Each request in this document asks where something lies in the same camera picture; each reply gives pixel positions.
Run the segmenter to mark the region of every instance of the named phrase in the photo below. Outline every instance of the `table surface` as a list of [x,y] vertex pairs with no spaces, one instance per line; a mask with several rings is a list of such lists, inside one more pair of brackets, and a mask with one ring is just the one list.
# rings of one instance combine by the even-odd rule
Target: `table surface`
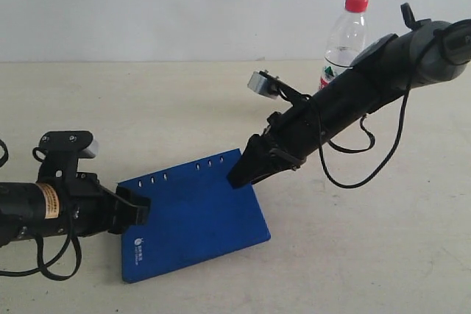
[[[117,182],[245,147],[287,103],[247,89],[268,69],[303,92],[316,90],[317,61],[250,63],[1,64],[0,136],[5,182],[34,182],[31,149],[49,130],[86,129],[99,156],[81,163]],[[134,285],[121,281],[120,240],[82,240],[83,264],[66,282],[35,275],[0,279],[0,313],[469,313],[471,311],[471,71],[414,90],[400,147],[369,184],[339,189],[317,153],[298,171],[255,186],[272,239]],[[342,182],[365,177],[389,150],[399,102],[371,115],[377,146],[326,151]],[[354,124],[335,141],[367,145]],[[62,238],[46,240],[52,255]],[[52,269],[69,272],[68,251]],[[35,244],[0,250],[0,268],[35,266]]]

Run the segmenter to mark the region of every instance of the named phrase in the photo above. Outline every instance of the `red bottle cap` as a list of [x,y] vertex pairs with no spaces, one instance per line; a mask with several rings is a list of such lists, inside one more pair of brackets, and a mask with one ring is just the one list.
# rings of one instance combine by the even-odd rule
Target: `red bottle cap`
[[345,10],[351,13],[363,13],[368,7],[368,0],[345,0]]

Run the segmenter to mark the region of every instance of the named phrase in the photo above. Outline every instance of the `plastic water bottle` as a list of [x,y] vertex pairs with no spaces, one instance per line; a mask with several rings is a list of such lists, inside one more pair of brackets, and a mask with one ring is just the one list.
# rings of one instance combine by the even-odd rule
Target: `plastic water bottle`
[[347,70],[365,48],[367,7],[368,0],[345,0],[344,11],[330,31],[319,90]]

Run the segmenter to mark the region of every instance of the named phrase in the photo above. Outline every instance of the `screw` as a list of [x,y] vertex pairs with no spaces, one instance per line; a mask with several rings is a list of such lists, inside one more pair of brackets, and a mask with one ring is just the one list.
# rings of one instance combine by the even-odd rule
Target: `screw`
[[28,227],[26,226],[21,227],[20,233],[18,234],[18,239],[22,239],[22,237],[24,237],[24,235],[26,234],[27,230],[28,230]]
[[80,208],[77,207],[77,209],[75,209],[74,211],[74,214],[72,215],[72,217],[74,217],[74,220],[77,220],[79,218],[79,214],[80,214]]

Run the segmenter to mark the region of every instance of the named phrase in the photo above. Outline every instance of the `blue folder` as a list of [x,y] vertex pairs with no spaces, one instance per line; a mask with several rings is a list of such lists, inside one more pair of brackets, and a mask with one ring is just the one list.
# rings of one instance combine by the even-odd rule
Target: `blue folder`
[[251,185],[232,189],[238,149],[119,183],[152,200],[149,220],[121,237],[122,278],[133,283],[270,239]]

